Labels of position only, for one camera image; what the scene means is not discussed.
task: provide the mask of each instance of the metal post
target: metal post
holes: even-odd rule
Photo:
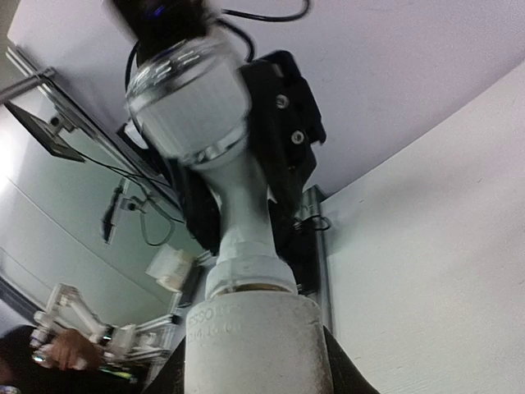
[[[54,69],[46,68],[45,70],[37,72],[32,76],[28,76],[11,86],[7,86],[5,89],[0,90],[0,105],[16,99],[22,94],[45,84],[46,81],[53,78],[54,75]]]
[[[314,186],[303,195],[303,219],[310,217],[320,218],[322,216],[321,202],[324,199],[322,192]],[[333,316],[331,306],[330,276],[328,274],[328,263],[326,261],[326,241],[323,231],[316,232],[317,243],[317,266],[319,269],[319,292],[317,303],[321,307],[322,322],[328,331],[333,333]]]

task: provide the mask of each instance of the hand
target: hand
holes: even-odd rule
[[[102,363],[95,345],[73,329],[65,330],[53,340],[49,355],[62,371],[73,369],[80,358],[86,361],[87,369],[96,369]]]

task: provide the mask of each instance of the bolt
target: bolt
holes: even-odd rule
[[[296,145],[301,145],[304,142],[304,134],[302,131],[294,131],[292,134],[292,142]]]
[[[277,96],[276,102],[277,102],[277,107],[279,109],[288,108],[288,106],[290,105],[290,100],[284,94],[279,94]]]

